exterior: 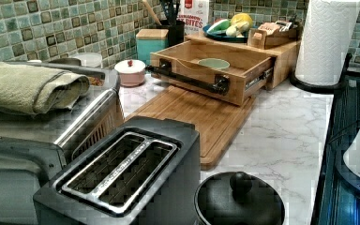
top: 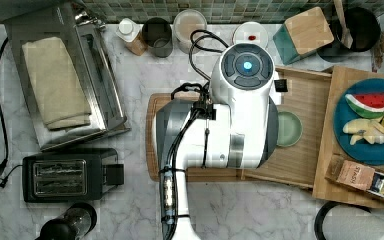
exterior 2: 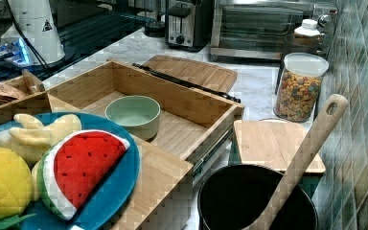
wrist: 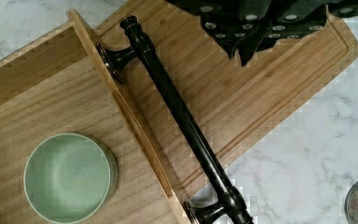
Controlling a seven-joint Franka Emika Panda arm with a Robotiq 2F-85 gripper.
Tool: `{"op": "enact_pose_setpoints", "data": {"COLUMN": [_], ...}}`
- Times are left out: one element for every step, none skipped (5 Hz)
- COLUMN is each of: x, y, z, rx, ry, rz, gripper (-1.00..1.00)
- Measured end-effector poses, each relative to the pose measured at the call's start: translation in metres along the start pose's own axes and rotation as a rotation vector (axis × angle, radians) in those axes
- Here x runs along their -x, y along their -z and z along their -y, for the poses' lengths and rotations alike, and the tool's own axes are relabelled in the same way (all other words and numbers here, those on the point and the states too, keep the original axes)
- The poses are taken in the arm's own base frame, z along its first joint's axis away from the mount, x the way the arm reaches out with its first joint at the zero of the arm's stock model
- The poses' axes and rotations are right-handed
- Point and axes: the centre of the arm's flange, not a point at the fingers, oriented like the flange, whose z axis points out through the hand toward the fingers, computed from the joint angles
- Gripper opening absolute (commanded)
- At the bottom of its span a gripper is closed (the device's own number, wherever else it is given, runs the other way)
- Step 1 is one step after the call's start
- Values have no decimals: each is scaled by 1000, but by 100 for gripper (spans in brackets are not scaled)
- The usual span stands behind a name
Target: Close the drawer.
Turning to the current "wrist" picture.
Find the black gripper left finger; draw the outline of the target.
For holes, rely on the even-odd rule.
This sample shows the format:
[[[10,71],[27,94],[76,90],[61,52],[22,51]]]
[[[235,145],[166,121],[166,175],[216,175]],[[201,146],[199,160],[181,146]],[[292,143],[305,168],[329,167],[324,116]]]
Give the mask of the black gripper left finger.
[[[201,27],[229,59],[239,53],[242,60],[251,60],[256,52],[274,47],[267,37],[272,0],[166,1],[199,17]]]

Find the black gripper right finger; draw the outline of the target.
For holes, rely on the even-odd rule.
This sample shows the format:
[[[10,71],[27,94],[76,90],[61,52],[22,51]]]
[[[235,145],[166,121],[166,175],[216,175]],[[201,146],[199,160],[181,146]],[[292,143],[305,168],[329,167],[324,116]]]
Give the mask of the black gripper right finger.
[[[297,39],[321,30],[327,14],[358,16],[358,0],[240,0],[238,17],[252,24],[238,48],[245,66],[258,51],[273,48],[279,39]]]

